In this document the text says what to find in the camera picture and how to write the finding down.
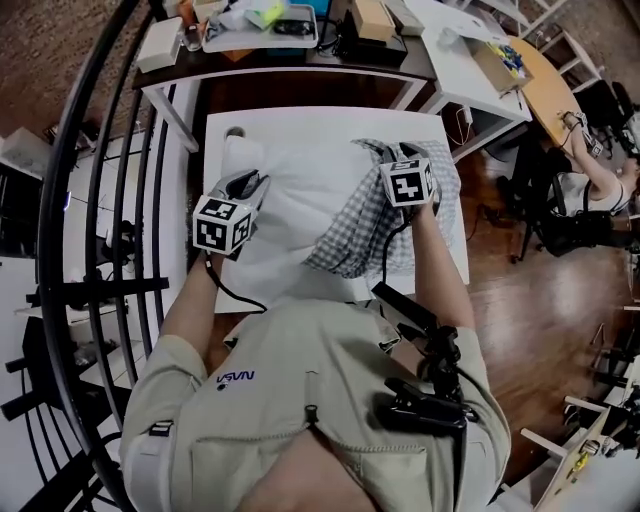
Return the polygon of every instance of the beige shirt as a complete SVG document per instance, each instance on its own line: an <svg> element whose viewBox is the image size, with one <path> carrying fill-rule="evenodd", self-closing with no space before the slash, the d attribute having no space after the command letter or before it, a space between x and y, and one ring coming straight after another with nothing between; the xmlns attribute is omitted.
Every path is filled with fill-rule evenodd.
<svg viewBox="0 0 640 512"><path fill-rule="evenodd" d="M230 335L236 347L209 378L188 343L161 338L129 401L122 460L126 464L136 436L173 420L172 510L233 511L309 427L305 406L315 405L315 427L382 510L484 509L502 478L510 442L475 333L460 328L457 339L465 402L480 417L467 428L460 476L452 438L388 431L371 414L373 397L391 393L386 378L425 386L380 350L378 344L388 341L381 323L356 306L292 302L245 319Z"/></svg>

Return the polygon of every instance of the round wooden table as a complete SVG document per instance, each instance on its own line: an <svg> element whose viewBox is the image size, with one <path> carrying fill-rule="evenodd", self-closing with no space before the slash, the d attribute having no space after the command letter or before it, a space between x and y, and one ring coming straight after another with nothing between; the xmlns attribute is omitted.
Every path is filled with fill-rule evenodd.
<svg viewBox="0 0 640 512"><path fill-rule="evenodd" d="M561 115L581 110L575 96L560 72L533 46L517 37L511 38L511 46L522 55L524 65L533 76L522 89L529 107L554 144L573 156L571 140L567 140L569 130Z"/></svg>

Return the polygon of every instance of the black office chair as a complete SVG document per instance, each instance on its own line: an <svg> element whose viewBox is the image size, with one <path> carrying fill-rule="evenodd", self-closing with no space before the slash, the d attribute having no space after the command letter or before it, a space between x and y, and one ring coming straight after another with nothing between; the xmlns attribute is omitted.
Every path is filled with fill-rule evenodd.
<svg viewBox="0 0 640 512"><path fill-rule="evenodd" d="M551 229L549 221L550 217L567 214L558 175L562 172L570 172L571 163L557 148L552 148L545 153L537 141L530 139L520 146L516 169L519 164L526 165L530 177L526 188L518 191L521 197L522 219L526 223L526 228L520 256L511 256L511 262L515 264L524 260L533 233L536 233L541 242L537 246L538 250L547 248L554 256L566 254L568 251L562 249L566 244L558 243L560 241L558 233Z"/></svg>
<svg viewBox="0 0 640 512"><path fill-rule="evenodd" d="M535 137L523 139L512 184L512 211L526 223L520 255L512 263L523 261L535 233L540 239L538 250L546 249L556 257L579 247L606 245L637 250L635 235L614 231L610 212L590 211L567 217L559 175L571 172L571 163L562 150L551 148L545 153Z"/></svg>
<svg viewBox="0 0 640 512"><path fill-rule="evenodd" d="M603 143L610 155L613 150L613 139L627 154L633 154L633 142L628 139L624 130L629 119L633 117L637 105L633 104L620 82L613 82L612 87L609 87L607 82L599 80L584 91L576 93L575 97L580 109L587 116L593 135Z"/></svg>

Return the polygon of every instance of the metal railing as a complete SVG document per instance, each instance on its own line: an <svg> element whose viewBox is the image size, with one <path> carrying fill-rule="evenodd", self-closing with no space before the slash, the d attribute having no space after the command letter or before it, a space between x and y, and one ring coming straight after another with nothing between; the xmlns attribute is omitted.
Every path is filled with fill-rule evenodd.
<svg viewBox="0 0 640 512"><path fill-rule="evenodd" d="M51 359L55 382L58 386L61 402L69 422L78 438L84 453L91 459L94 469L104 486L109 491L117 505L126 511L134 511L129 501L120 469L112 460L105 444L116 435L101 438L97 428L86 420L87 413L83 411L79 393L79 376L75 368L73 355L65 350L71 343L69 327L67 323L66 305L72 302L89 304L89 315L93 340L97 346L97 364L104 383L107 399L116 425L122 430L122 421L126 403L123 403L121 394L115 392L113 375L107 359L107 348L104 341L102 321L100 316L100 302L105 299L115 299L116 315L120 334L121 348L125 361L126 371L132 385L137 381L138 375L135 368L135 360L131 347L129 326L127 323L125 296L136 295L140 316L141 337L145 356L151 352L151 336L147 317L147 304L145 294L154 292L156 311L159 324L162 322L162 298L161 290L168 287L168 279L160 276L159 265L159 204L162 184L162 163L164 156L167 125L162 124L158 139L158 154L155 169L155 182L153 190L153 208L150 224L152 225L152 276L144 277L143 248L142 248L142 223L143 205L145 199L145 183L147 165L149 164L149 151L151 146L153 126L156 113L150 107L146 131L142 142L140 156L140 169L138 174L135 226L134 226L134 264L135 273L132 279L123 279L122 273L122 220L124 193L127 176L127 166L131 141L134 134L138 111L141 106L142 94L136 91L133 95L131 109L123 138L120 162L117 173L115 190L115 204L113 214L113 280L103 281L99 278L96 268L96 228L98 218L98 202L100 195L100 183L102 166L109 144L109 133L126 77L129 73L136 52L144 39L144 35L152 22L152 19L165 19L166 13L162 3L158 0L149 0L149 10L140 24L135 37L122 61L119 75L113 86L107 108L103 115L103 121L98 137L94 155L91 181L89 185L89 197L87 201L87 219L85 229L85 265L86 278L83 283L65 283L63 275L63 229L64 229L64 205L69 183L69 175L76 162L76 140L80 131L80 124L85 117L89 100L96 86L99 74L105 65L107 57L116 40L130 19L139 0L122 0L117 6L104 30L98 37L93 48L87 55L78 76L73 84L67 99L62 119L60 121L58 135L54 144L52 157L47 169L40 208L38 227L38 256L37 275L40 286L40 298L46 343Z"/></svg>

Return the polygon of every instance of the plaid cloth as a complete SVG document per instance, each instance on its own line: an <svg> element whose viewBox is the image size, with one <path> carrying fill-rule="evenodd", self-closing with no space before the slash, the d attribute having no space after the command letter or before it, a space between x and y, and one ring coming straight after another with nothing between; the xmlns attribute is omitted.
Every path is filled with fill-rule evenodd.
<svg viewBox="0 0 640 512"><path fill-rule="evenodd" d="M327 270L346 279L377 276L382 272L382 249L389 233L403 222L401 208L387 200L378 166L392 161L427 157L441 188L436 220L447 246L456 217L460 178L449 149L436 141L386 144L373 139L358 139L354 144L371 152L373 168L360 182L333 223L316 242L305 265ZM389 246L387 271L411 274L414 269L411 230L398 233Z"/></svg>

